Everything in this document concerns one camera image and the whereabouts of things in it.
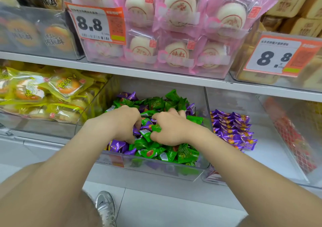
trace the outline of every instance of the price tag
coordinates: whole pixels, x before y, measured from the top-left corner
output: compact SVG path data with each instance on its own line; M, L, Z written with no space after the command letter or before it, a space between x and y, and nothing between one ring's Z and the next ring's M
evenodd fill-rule
M297 77L322 47L322 41L263 34L245 71Z
M66 2L81 39L126 45L122 7L102 8Z

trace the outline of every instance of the shoe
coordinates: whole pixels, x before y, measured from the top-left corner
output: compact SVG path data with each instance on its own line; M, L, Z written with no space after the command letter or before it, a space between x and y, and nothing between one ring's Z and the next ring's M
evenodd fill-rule
M110 193L101 191L96 197L95 207L102 218L103 227L116 227L115 204Z

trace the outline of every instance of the floor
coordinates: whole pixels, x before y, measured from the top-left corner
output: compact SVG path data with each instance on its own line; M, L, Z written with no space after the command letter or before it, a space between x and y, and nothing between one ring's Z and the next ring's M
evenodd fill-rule
M0 182L19 169L0 164ZM100 191L111 193L117 207L118 227L235 227L247 215L246 212L236 209L90 181L85 182L83 189L92 198L95 198Z

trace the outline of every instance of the hand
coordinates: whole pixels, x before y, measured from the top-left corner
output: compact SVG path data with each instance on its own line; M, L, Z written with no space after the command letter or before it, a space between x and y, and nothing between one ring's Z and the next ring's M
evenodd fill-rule
M92 132L91 134L95 139L99 139L102 136L106 137L107 143L110 142L109 140L115 139L134 144L133 126L135 125L139 130L141 122L139 110L124 105L113 111L103 113L96 118L87 120L83 128L86 131Z
M184 111L178 113L174 108L167 112L156 113L152 118L157 120L162 130L161 132L152 132L151 139L164 145L176 146L190 143L197 131L203 128L187 120Z

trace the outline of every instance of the barcode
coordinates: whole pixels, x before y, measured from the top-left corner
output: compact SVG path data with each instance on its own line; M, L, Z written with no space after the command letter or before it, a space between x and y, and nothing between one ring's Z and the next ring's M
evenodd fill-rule
M162 161L168 161L169 160L168 156L167 156L167 154L165 152L162 152L160 154L160 157L161 157Z
M147 130L147 129L144 129L144 130L141 130L140 132L141 132L142 135L145 135L146 133L149 133L150 131Z
M89 38L89 39L98 39L98 40L106 40L106 41L111 41L111 39L109 37L105 37L105 36L98 36L98 35L94 35L94 34L86 34L86 33L82 33L82 36L84 38Z
M108 112L108 111L113 111L115 108L115 106L111 106L109 109L107 109L105 112Z

